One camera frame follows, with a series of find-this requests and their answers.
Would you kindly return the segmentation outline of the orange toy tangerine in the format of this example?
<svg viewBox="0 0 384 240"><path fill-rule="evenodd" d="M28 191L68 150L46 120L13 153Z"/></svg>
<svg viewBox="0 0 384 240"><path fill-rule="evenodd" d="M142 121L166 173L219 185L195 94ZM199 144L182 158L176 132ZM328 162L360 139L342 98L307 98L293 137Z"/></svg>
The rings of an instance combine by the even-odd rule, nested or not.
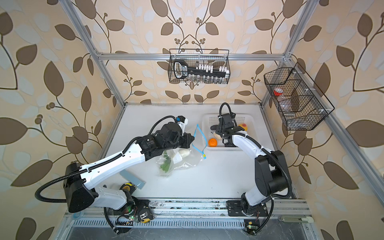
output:
<svg viewBox="0 0 384 240"><path fill-rule="evenodd" d="M215 139L215 138L211 138L211 139L209 139L209 141L208 141L208 145L209 145L209 147L211 147L211 148L216 147L216 146L218 145L218 141L217 141L217 139Z"/></svg>

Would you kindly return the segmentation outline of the clear zip bag blue zipper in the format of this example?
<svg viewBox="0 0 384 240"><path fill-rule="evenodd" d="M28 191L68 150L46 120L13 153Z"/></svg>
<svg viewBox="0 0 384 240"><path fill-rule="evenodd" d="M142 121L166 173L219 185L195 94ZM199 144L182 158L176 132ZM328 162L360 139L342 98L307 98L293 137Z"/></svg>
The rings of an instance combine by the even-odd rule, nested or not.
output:
<svg viewBox="0 0 384 240"><path fill-rule="evenodd" d="M208 147L208 139L199 124L193 132L195 140L189 149L173 149L162 153L157 160L160 177L169 177L172 172L187 170L196 167L207 158L205 150Z"/></svg>

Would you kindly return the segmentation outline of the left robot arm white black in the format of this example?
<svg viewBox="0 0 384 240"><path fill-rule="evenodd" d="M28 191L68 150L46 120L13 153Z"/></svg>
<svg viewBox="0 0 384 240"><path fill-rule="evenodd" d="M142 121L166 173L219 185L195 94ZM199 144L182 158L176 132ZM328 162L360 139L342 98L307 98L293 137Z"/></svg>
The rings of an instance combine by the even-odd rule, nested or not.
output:
<svg viewBox="0 0 384 240"><path fill-rule="evenodd" d="M164 151L173 149L189 149L194 137L185 133L187 119L178 116L155 133L143 137L135 137L122 150L109 157L79 165L67 166L66 175L54 179L35 192L35 198L47 203L66 203L70 213L77 213L88 207L110 208L120 210L134 201L123 190L111 190L100 187L104 180L120 173L136 164L144 163L161 156ZM42 196L42 191L56 183L63 182L65 199L50 199Z"/></svg>

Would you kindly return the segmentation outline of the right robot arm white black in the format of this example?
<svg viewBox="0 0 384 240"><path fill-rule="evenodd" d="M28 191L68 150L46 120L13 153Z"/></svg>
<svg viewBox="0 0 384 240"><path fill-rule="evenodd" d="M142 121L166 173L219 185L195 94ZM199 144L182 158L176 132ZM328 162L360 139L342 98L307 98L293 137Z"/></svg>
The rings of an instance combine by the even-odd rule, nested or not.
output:
<svg viewBox="0 0 384 240"><path fill-rule="evenodd" d="M255 161L255 186L241 197L241 208L251 215L257 207L274 198L292 197L292 180L284 154L272 151L249 136L244 128L235 124L234 114L219 115L216 134L245 152Z"/></svg>

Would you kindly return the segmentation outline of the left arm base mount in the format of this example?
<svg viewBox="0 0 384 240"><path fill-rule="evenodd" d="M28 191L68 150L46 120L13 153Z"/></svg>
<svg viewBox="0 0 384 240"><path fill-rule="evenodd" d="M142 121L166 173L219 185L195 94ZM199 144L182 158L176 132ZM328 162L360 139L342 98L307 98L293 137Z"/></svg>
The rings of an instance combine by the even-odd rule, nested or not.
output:
<svg viewBox="0 0 384 240"><path fill-rule="evenodd" d="M128 201L122 208L113 210L113 215L133 215L138 217L140 214L144 213L146 209L149 209L149 203L150 201L147 199L132 197L132 200Z"/></svg>

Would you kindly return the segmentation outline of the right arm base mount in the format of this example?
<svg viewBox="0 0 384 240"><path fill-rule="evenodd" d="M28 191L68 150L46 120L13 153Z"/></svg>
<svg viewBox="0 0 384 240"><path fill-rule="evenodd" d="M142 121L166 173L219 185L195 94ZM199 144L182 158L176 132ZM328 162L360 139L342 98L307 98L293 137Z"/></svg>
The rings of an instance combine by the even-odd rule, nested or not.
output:
<svg viewBox="0 0 384 240"><path fill-rule="evenodd" d="M246 199L228 200L226 208L230 217L267 217L268 209L266 205L258 204L250 206Z"/></svg>

